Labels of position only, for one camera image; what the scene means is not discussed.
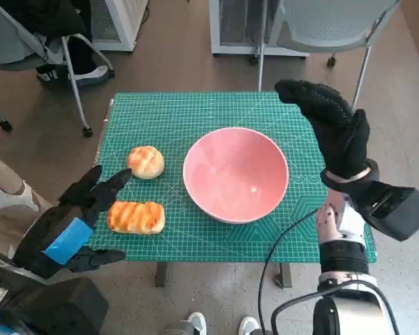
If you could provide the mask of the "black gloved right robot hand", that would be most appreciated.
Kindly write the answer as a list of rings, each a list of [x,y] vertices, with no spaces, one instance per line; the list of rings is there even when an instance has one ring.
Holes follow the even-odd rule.
[[[363,109],[353,110],[324,84],[280,80],[274,88],[282,103],[296,104],[311,124],[328,172],[350,179],[367,169],[370,128]]]

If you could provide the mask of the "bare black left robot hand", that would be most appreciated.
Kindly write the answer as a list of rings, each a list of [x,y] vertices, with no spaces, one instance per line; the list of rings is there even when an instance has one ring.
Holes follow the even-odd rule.
[[[126,168],[99,181],[102,170],[101,165],[91,168],[27,230],[12,258],[16,266],[49,279],[61,269],[93,271],[126,259],[123,251],[94,250],[87,245],[99,214],[110,209],[131,178]]]

